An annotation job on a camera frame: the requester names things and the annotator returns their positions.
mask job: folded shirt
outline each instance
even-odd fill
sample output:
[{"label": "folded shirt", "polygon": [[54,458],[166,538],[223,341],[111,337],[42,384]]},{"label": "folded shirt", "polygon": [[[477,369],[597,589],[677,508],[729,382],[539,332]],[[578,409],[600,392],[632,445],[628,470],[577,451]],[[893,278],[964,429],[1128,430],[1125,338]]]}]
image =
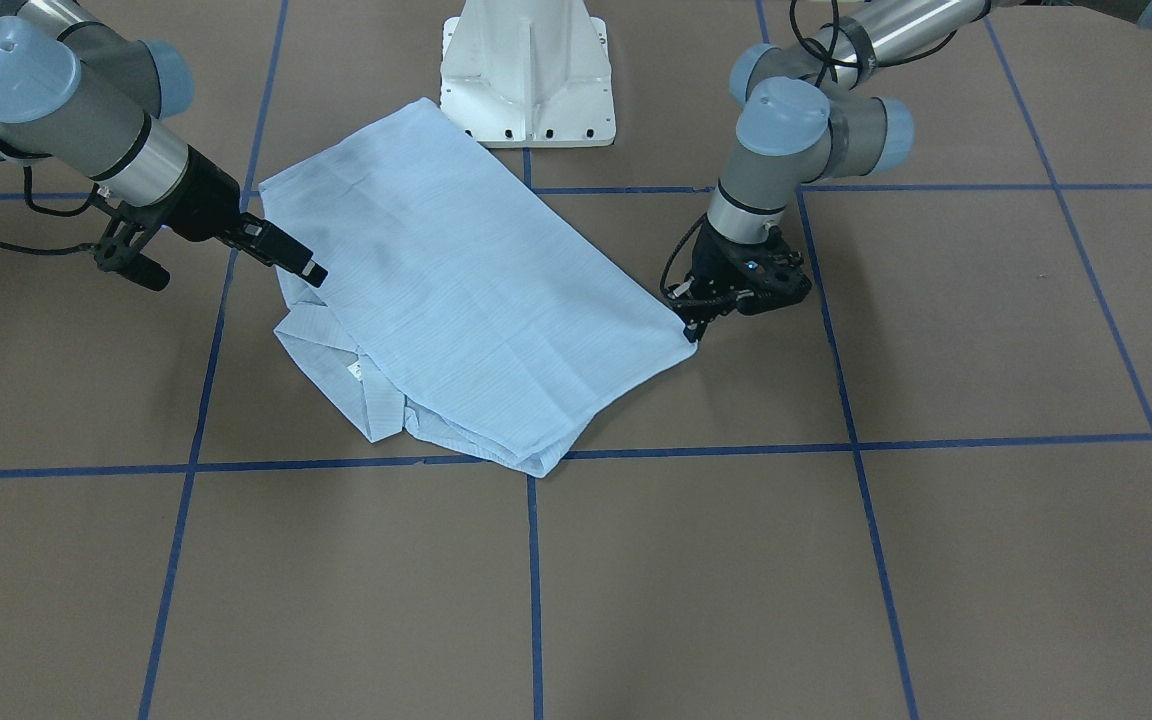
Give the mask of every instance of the folded shirt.
[{"label": "folded shirt", "polygon": [[291,358],[370,441],[407,429],[544,477],[594,415],[684,361],[682,320],[430,100],[262,183],[314,251],[279,270]]}]

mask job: black band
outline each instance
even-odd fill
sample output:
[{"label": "black band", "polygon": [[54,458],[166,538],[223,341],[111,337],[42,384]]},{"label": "black band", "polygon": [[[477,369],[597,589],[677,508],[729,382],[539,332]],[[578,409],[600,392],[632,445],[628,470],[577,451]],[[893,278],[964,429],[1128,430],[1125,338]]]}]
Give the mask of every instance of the black band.
[{"label": "black band", "polygon": [[96,22],[96,20],[83,20],[81,23],[74,23],[71,26],[66,28],[63,32],[56,36],[56,40],[65,41],[65,38],[81,31],[84,26],[104,26],[104,24],[105,23]]},{"label": "black band", "polygon": [[0,1],[0,18],[12,17],[12,15],[20,13],[20,8],[24,8],[26,3],[29,3],[29,0]]},{"label": "black band", "polygon": [[831,113],[829,115],[829,158],[826,159],[819,176],[810,179],[808,182],[816,182],[818,179],[835,177],[838,168],[847,159],[847,151],[851,149],[851,128],[847,126],[846,113]]},{"label": "black band", "polygon": [[150,131],[154,128],[154,120],[150,118],[150,114],[145,113],[145,122],[141,123],[141,135],[136,136],[136,142],[127,150],[122,158],[114,162],[114,167],[99,174],[99,176],[91,176],[93,182],[104,182],[108,179],[116,176],[116,174],[122,173],[127,169],[128,165],[136,160],[136,156],[141,154],[142,150],[145,150],[145,143],[150,141]]},{"label": "black band", "polygon": [[865,26],[850,15],[844,15],[838,18],[838,29],[842,31],[842,35],[847,36],[847,41],[851,43],[851,50],[856,51],[856,82],[851,84],[851,88],[858,86],[861,83],[873,76],[874,70],[878,69],[878,55],[874,53],[874,41],[870,40],[869,31]]},{"label": "black band", "polygon": [[718,191],[723,196],[723,200],[727,200],[728,204],[732,204],[734,209],[744,210],[750,215],[768,215],[768,217],[771,217],[771,215],[780,213],[780,211],[785,210],[785,205],[780,206],[780,209],[776,209],[776,210],[750,209],[750,206],[745,205],[744,202],[736,200],[735,197],[732,197],[730,195],[728,195],[727,194],[727,188],[723,188],[722,181],[718,182]]}]

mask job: grid line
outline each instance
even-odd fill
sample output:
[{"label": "grid line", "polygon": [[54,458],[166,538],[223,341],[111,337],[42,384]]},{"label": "grid line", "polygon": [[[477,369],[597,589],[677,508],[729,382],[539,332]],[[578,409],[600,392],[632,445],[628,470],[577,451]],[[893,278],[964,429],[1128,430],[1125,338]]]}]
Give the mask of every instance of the grid line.
[{"label": "grid line", "polygon": [[540,614],[540,521],[536,478],[526,476],[526,566],[531,578],[531,717],[545,719],[544,624]]},{"label": "grid line", "polygon": [[[1030,437],[983,437],[908,439],[908,441],[857,442],[861,452],[887,450],[958,450],[958,448],[1041,447],[1052,445],[1111,445],[1152,442],[1152,433],[1075,434]],[[571,450],[563,461],[635,460],[664,457],[722,457],[759,455],[806,455],[851,452],[850,442],[750,445],[702,447],[609,448],[608,450]],[[329,470],[356,468],[402,468],[411,465],[471,465],[486,462],[468,455],[410,455],[396,457],[338,457],[328,460],[252,460],[229,462],[180,462],[166,465],[82,465],[68,468],[6,468],[0,480],[73,477],[126,477],[126,475],[175,473],[266,473],[278,470]]]},{"label": "grid line", "polygon": [[869,493],[869,477],[865,473],[864,454],[861,452],[861,439],[856,434],[856,420],[851,414],[851,400],[847,396],[847,380],[842,370],[842,355],[838,350],[838,338],[833,332],[833,320],[829,314],[829,301],[824,288],[823,275],[820,275],[820,263],[814,250],[814,237],[812,233],[812,220],[808,217],[806,197],[803,188],[797,188],[797,204],[799,204],[799,220],[803,223],[803,240],[810,260],[812,260],[812,279],[820,296],[820,319],[824,323],[824,333],[829,341],[829,353],[833,355],[833,369],[838,378],[838,401],[842,406],[842,416],[847,424],[847,441],[850,444],[851,462],[856,470],[856,484],[861,490],[861,505],[865,510],[865,525],[869,529],[869,543],[874,552],[874,566],[878,573],[878,584],[882,589],[882,606],[887,609],[887,627],[890,629],[892,647],[896,653],[896,666],[900,669],[901,689],[905,694],[905,712],[909,712],[910,720],[919,720],[918,698],[914,694],[914,676],[910,675],[909,660],[905,657],[905,639],[900,629],[900,617],[896,613],[896,597],[892,592],[890,578],[887,577],[887,556],[882,553],[882,535],[878,530],[878,517],[874,514],[873,498]]},{"label": "grid line", "polygon": [[[524,184],[531,187],[531,160],[524,149]],[[1069,191],[1138,192],[1152,191],[1152,183],[813,183],[803,185],[804,192],[1017,192],[1051,191],[1053,187]],[[531,187],[536,195],[704,195],[714,191],[712,184],[643,184],[591,187]],[[249,187],[247,196],[260,196],[257,187]],[[86,192],[36,192],[36,200],[83,200]],[[20,192],[0,192],[0,200],[24,200]]]},{"label": "grid line", "polygon": [[[262,92],[260,111],[259,114],[257,114],[256,128],[252,132],[252,150],[247,160],[247,182],[243,183],[244,191],[242,194],[242,211],[247,211],[247,204],[251,200],[251,192],[247,189],[251,187],[252,177],[255,177],[256,161],[260,159],[262,137],[264,137],[265,134],[265,119],[270,114],[270,99],[274,94],[274,78],[278,74],[279,55],[282,53],[283,47],[283,31],[287,26],[287,13],[288,0],[282,0],[279,3],[278,23],[274,28],[274,41],[270,50],[270,71],[265,77],[265,88],[264,92]],[[217,377],[217,366],[220,357],[220,343],[221,340],[223,340],[225,305],[227,305],[229,300],[229,289],[234,279],[234,264],[236,264],[237,258],[238,251],[230,250],[229,263],[225,266],[223,287],[221,287],[220,291],[219,308],[215,310],[215,331],[212,332],[211,351],[207,357],[207,370],[204,376],[204,382],[202,384],[200,400],[198,400],[198,420],[195,429],[194,441],[191,448],[189,448],[189,464],[191,464],[191,467],[197,467],[198,457],[202,453],[202,438],[204,438],[207,424],[207,409],[211,402],[212,382],[214,382]],[[180,488],[177,524],[175,524],[175,532],[172,536],[172,551],[168,555],[168,569],[166,569],[166,575],[162,581],[162,598],[159,605],[159,615],[157,615],[154,624],[154,643],[152,643],[150,649],[150,660],[147,660],[145,670],[145,687],[143,687],[141,692],[141,720],[147,720],[147,717],[150,717],[151,703],[154,700],[157,669],[159,669],[159,660],[162,655],[166,624],[168,624],[168,616],[172,609],[172,593],[175,588],[175,575],[177,575],[180,551],[184,544],[185,524],[189,516],[189,505],[191,505],[194,497],[194,484],[196,477],[197,470],[189,470],[184,477],[183,487]]]},{"label": "grid line", "polygon": [[1024,96],[1020,92],[1020,83],[1016,82],[1015,74],[1011,73],[1011,66],[1007,63],[1007,55],[1005,50],[1002,50],[1002,43],[998,39],[998,35],[995,29],[993,29],[993,23],[990,22],[990,18],[984,20],[984,25],[986,26],[986,31],[990,33],[990,41],[993,44],[993,50],[995,50],[995,53],[998,54],[998,61],[1001,61],[1002,63],[1002,70],[1005,70],[1007,83],[1011,86],[1011,94],[1015,96],[1016,104],[1020,106],[1020,114],[1025,119],[1025,126],[1029,128],[1029,135],[1033,137],[1034,146],[1038,149],[1039,159],[1043,160],[1043,168],[1047,170],[1047,177],[1051,181],[1052,192],[1056,194],[1056,200],[1060,204],[1061,213],[1064,214],[1064,222],[1069,227],[1070,237],[1074,240],[1075,249],[1078,250],[1083,268],[1087,272],[1087,281],[1092,283],[1092,291],[1096,293],[1096,301],[1101,306],[1101,313],[1105,314],[1105,321],[1108,325],[1108,329],[1111,329],[1111,334],[1114,336],[1119,356],[1123,361],[1123,365],[1126,372],[1128,372],[1130,381],[1132,381],[1132,387],[1135,388],[1137,399],[1140,402],[1140,410],[1144,412],[1144,416],[1146,416],[1149,430],[1151,430],[1152,434],[1152,407],[1149,406],[1149,397],[1146,396],[1146,392],[1144,392],[1144,386],[1137,374],[1137,369],[1135,369],[1132,355],[1130,355],[1128,347],[1126,347],[1123,333],[1119,331],[1117,320],[1114,319],[1114,311],[1112,311],[1111,303],[1102,290],[1100,279],[1097,278],[1091,255],[1087,253],[1087,247],[1085,247],[1085,243],[1083,242],[1078,223],[1074,220],[1074,213],[1069,209],[1069,202],[1064,198],[1064,190],[1062,190],[1056,180],[1056,170],[1052,168],[1051,159],[1047,157],[1047,150],[1043,145],[1043,138],[1038,136],[1038,127],[1034,124],[1033,115],[1029,113],[1029,106],[1025,104]]}]

